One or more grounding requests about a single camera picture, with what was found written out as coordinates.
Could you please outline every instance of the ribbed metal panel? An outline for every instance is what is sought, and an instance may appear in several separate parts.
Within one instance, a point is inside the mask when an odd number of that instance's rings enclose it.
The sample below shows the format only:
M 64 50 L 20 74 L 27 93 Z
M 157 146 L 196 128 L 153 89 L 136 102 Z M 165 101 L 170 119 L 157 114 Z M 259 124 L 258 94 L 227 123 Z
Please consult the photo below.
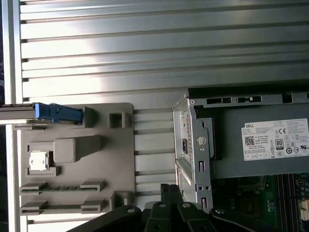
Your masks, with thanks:
M 309 77 L 308 0 L 21 0 L 23 102 L 131 102 L 138 205 L 175 183 L 187 87 Z

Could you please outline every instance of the white label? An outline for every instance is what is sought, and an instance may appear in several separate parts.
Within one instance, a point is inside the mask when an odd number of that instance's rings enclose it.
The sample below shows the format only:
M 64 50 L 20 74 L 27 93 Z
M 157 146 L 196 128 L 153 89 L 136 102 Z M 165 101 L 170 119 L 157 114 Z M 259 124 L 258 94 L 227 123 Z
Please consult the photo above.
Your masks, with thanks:
M 309 155 L 306 118 L 246 123 L 241 134 L 245 161 Z

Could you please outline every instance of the blue latch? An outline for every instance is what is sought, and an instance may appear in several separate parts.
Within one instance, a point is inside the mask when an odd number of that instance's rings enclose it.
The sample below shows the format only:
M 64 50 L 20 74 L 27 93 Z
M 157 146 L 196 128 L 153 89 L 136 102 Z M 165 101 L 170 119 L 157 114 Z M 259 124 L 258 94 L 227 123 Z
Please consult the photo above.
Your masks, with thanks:
M 35 103 L 35 118 L 36 119 L 51 119 L 54 123 L 59 123 L 60 120 L 75 121 L 78 124 L 83 122 L 83 111 L 58 104 L 43 104 Z

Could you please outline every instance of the green circuit board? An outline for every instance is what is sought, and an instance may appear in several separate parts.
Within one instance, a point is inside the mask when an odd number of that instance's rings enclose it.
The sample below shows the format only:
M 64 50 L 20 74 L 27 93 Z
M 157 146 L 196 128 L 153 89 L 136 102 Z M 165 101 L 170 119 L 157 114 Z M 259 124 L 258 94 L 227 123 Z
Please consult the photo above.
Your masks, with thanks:
M 300 219 L 309 200 L 309 174 L 281 174 L 218 179 L 212 182 L 214 206 L 231 207 L 284 231 L 309 231 Z

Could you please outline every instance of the qr code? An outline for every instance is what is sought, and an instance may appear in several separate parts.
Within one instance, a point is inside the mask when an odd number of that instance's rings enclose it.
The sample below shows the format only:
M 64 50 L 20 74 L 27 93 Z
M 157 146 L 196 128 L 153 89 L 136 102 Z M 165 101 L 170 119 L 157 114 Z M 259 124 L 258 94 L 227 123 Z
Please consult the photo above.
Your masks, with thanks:
M 246 146 L 254 145 L 254 136 L 245 137 Z

